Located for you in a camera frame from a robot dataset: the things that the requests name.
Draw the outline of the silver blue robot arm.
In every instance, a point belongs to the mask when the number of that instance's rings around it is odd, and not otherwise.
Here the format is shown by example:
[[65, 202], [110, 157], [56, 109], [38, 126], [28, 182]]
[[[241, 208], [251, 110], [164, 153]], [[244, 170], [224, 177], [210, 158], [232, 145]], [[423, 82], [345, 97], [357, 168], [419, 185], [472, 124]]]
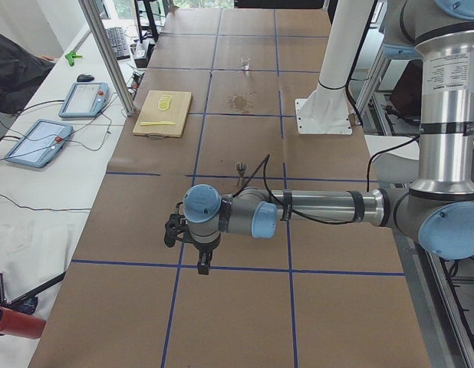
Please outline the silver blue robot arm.
[[407, 189], [314, 192], [246, 188], [221, 195], [190, 188], [165, 225], [167, 246], [192, 244], [200, 274], [224, 233], [270, 238], [278, 221], [369, 222], [395, 228], [447, 260], [474, 255], [474, 1], [391, 1], [383, 44], [392, 58], [420, 58], [420, 161]]

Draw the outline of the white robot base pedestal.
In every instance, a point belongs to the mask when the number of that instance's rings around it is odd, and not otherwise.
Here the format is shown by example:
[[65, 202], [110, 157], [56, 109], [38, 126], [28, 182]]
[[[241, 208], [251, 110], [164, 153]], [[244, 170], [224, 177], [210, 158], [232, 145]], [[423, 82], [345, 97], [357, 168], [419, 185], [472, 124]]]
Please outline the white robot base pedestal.
[[298, 132], [302, 135], [350, 135], [347, 84], [363, 33], [369, 28], [376, 2], [339, 0], [318, 77], [306, 99], [295, 101]]

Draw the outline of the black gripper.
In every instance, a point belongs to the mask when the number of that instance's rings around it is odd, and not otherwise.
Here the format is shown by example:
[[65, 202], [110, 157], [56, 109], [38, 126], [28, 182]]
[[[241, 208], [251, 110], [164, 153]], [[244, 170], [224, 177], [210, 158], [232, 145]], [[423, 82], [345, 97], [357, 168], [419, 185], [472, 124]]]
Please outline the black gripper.
[[199, 260], [197, 263], [198, 274], [207, 274], [207, 254], [212, 254], [212, 252], [219, 246], [220, 241], [220, 234], [202, 237], [199, 240], [193, 239], [191, 241], [199, 251]]

